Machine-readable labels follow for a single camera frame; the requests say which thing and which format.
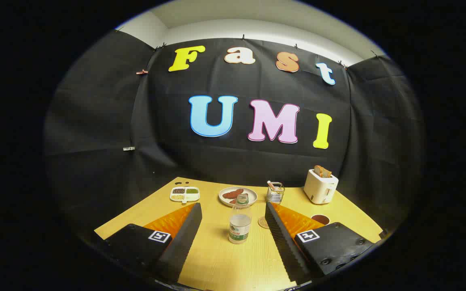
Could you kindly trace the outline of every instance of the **brown cup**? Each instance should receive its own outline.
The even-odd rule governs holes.
[[[319,223],[323,223],[324,225],[327,225],[330,223],[330,219],[326,217],[325,215],[322,214],[316,214],[311,217],[311,219],[314,219],[315,221]]]

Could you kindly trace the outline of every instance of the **sausage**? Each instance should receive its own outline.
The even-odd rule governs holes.
[[[224,197],[225,199],[237,199],[237,196],[239,194],[242,194],[242,192],[244,192],[244,189],[237,189],[235,191],[222,194],[222,197]]]

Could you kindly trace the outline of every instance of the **cork coaster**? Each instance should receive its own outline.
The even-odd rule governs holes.
[[[258,220],[258,224],[263,228],[269,229],[269,225],[267,224],[265,217],[260,217],[260,219]]]

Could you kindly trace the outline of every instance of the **water bottle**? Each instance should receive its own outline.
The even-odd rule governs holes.
[[[248,239],[251,227],[251,208],[249,208],[248,194],[237,196],[237,202],[229,216],[229,241],[235,244],[244,243]]]

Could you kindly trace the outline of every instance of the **white tray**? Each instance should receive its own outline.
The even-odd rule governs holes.
[[[256,194],[256,192],[254,192],[251,189],[244,188],[244,187],[228,187],[228,188],[224,188],[224,189],[220,190],[220,192],[218,192],[218,199],[220,199],[220,202],[226,204],[227,206],[233,207],[234,204],[229,203],[229,201],[233,201],[234,199],[225,199],[224,197],[222,197],[222,195],[225,194],[225,193],[231,192],[231,191],[235,191],[237,189],[244,189],[243,193],[248,194],[248,199],[249,199],[248,205],[249,206],[251,206],[258,199],[258,195]]]
[[[174,189],[184,189],[184,193],[172,194]],[[186,193],[187,189],[196,189],[197,193],[187,194]],[[184,198],[183,199],[172,199],[172,195],[184,195]],[[199,191],[199,188],[197,187],[181,186],[181,187],[174,187],[172,188],[172,190],[170,190],[170,200],[172,201],[181,202],[183,200],[186,200],[187,202],[193,202],[193,201],[199,200],[199,198],[200,198],[200,191]]]

